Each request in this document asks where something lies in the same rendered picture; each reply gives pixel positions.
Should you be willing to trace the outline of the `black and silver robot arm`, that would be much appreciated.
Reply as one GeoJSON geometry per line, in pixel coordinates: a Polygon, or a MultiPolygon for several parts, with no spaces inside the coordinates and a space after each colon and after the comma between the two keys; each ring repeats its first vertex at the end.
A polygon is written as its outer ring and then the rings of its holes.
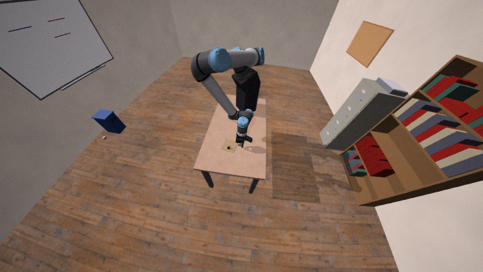
{"type": "Polygon", "coordinates": [[[254,115],[253,111],[251,109],[237,111],[211,73],[222,73],[234,68],[236,79],[245,80],[252,74],[250,67],[263,65],[262,60],[265,62],[265,54],[262,47],[248,48],[246,50],[242,50],[240,47],[232,50],[214,48],[213,50],[196,54],[190,65],[192,75],[196,81],[201,82],[215,100],[219,102],[227,113],[228,119],[237,120],[237,134],[250,143],[252,138],[246,134],[248,125],[254,115]]]}

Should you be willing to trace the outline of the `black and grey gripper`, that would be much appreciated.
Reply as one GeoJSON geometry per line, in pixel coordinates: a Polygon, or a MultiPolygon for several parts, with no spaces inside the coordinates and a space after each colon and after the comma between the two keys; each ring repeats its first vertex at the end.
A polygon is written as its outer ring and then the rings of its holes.
{"type": "Polygon", "coordinates": [[[237,133],[236,133],[236,143],[239,143],[238,146],[241,146],[241,148],[243,148],[244,139],[242,139],[242,137],[240,137],[237,133]]]}

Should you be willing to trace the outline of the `tan square mat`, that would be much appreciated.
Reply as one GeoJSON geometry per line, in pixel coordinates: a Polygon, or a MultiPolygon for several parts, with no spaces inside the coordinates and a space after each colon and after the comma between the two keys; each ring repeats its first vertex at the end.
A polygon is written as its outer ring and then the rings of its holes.
{"type": "Polygon", "coordinates": [[[234,153],[237,144],[238,143],[236,143],[236,141],[232,141],[230,139],[226,139],[225,142],[224,142],[224,144],[223,144],[223,146],[221,147],[221,149],[234,153]],[[230,146],[230,150],[227,149],[228,146],[230,146]]]}

